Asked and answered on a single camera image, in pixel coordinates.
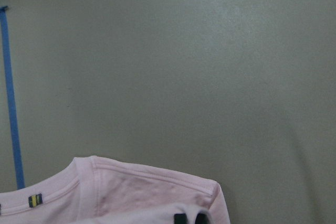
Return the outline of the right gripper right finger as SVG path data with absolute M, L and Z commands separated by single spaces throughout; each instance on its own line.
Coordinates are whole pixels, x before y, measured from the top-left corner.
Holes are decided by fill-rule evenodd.
M 195 219 L 195 224 L 209 224 L 209 219 L 207 214 L 205 213 L 198 213 Z

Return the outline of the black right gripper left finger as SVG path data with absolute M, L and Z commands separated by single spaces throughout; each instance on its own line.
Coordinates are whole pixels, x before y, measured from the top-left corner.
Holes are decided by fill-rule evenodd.
M 187 224 L 187 215 L 186 214 L 175 214 L 174 224 Z

